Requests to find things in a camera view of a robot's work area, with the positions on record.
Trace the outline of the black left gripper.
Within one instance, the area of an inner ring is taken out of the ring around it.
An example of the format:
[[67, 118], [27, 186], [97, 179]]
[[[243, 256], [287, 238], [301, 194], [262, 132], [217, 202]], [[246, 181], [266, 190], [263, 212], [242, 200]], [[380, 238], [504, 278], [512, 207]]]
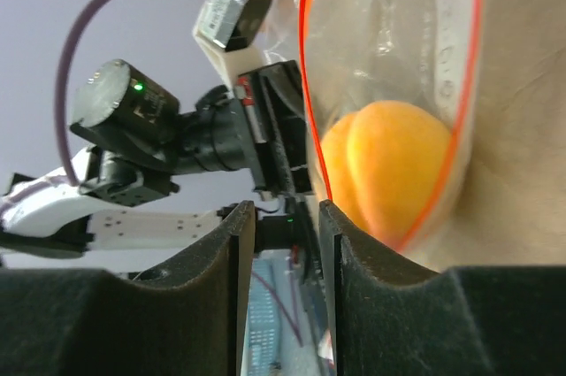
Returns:
[[309, 195], [302, 78], [294, 60], [241, 74], [233, 88], [234, 124], [262, 195]]

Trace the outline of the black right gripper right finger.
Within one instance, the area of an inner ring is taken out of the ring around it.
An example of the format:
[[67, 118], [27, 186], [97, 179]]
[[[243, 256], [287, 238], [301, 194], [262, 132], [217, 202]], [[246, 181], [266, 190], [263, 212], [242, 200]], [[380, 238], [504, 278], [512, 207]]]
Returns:
[[434, 272], [319, 206], [333, 358], [340, 375], [562, 375], [565, 270]]

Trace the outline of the fake yellow orange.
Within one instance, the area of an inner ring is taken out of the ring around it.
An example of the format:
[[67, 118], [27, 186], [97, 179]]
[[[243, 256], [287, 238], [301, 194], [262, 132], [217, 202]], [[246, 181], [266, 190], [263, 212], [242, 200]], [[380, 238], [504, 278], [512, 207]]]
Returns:
[[333, 202], [398, 248], [431, 196], [450, 140], [442, 122], [413, 104], [377, 101], [349, 113], [321, 142]]

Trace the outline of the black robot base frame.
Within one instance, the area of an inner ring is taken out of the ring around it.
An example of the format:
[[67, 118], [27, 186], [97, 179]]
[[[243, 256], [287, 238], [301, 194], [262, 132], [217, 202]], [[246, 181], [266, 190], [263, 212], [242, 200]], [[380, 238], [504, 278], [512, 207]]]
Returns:
[[315, 220], [306, 197], [260, 210], [241, 374], [334, 375]]

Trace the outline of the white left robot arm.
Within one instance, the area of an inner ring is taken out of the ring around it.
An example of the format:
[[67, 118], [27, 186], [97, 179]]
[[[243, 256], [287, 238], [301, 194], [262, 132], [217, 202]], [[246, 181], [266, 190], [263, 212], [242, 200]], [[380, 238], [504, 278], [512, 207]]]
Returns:
[[95, 236], [90, 218], [179, 191], [180, 175], [251, 173], [264, 199], [312, 191], [306, 167], [302, 79], [295, 61], [241, 74], [189, 112], [126, 61], [105, 64], [77, 94], [71, 129], [88, 146], [64, 170], [12, 177], [1, 199], [1, 245], [39, 257], [81, 257]]

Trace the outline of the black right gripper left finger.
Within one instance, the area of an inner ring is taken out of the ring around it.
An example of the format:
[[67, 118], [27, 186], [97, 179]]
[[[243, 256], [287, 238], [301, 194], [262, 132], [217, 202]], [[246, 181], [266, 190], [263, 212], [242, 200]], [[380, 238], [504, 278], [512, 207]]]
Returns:
[[141, 280], [2, 270], [2, 374], [238, 374], [255, 231], [245, 201]]

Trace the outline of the clear bag red zipper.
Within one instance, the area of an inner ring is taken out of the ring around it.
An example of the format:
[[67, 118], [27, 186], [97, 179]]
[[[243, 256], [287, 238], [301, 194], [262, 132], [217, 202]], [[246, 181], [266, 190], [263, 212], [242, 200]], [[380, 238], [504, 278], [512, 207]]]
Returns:
[[321, 142], [342, 117], [377, 101], [413, 104], [451, 133], [431, 196], [402, 244], [428, 249], [470, 161], [483, 0], [273, 0], [264, 53], [306, 76], [308, 164], [319, 199], [333, 201]]

